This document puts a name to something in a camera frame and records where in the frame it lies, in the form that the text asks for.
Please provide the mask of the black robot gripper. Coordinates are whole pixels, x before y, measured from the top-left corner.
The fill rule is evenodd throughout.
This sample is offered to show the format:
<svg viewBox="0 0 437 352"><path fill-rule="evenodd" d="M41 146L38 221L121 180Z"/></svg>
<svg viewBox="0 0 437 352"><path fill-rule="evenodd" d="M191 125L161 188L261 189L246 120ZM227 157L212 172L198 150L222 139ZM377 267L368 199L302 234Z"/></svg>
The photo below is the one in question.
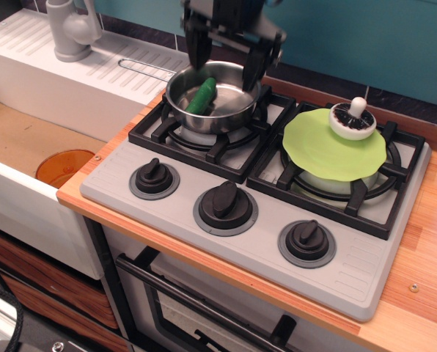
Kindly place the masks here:
<svg viewBox="0 0 437 352"><path fill-rule="evenodd" d="M268 19L264 7L279 1L182 1L181 27L193 69L209 60L213 42L247 54L243 66L244 92L250 92L269 65L279 62L287 33Z"/></svg>

